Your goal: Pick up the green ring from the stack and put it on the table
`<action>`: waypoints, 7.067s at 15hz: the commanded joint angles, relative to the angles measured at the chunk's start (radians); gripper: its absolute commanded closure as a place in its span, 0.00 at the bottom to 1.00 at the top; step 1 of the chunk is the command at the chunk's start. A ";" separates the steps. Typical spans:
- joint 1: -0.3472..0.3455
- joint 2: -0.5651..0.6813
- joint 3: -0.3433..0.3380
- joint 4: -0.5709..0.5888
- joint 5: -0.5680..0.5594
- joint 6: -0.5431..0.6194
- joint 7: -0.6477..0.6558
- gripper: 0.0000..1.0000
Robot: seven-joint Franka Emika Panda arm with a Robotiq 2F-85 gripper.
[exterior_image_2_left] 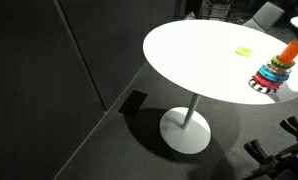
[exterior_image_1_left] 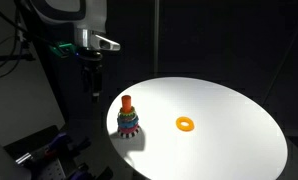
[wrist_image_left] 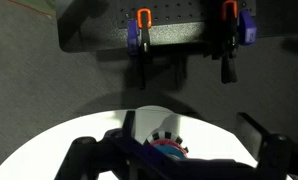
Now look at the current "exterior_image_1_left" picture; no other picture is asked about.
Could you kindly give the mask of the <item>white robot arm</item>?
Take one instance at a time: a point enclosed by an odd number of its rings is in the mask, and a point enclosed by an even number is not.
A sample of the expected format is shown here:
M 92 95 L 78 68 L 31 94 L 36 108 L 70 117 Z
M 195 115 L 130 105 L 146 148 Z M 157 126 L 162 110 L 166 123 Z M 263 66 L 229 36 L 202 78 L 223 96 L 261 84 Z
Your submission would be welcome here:
M 84 91 L 97 101 L 102 91 L 102 52 L 121 49 L 106 37 L 107 0 L 29 0 L 28 4 L 44 23 L 73 25 L 73 42 L 56 42 L 54 50 L 80 60 Z

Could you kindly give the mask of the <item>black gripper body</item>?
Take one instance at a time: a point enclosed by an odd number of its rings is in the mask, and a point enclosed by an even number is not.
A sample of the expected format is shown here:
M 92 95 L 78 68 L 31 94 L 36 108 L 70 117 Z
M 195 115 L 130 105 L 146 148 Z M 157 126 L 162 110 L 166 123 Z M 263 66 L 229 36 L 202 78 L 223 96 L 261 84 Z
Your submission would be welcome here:
M 99 94 L 102 90 L 102 54 L 99 51 L 79 50 L 84 91 Z

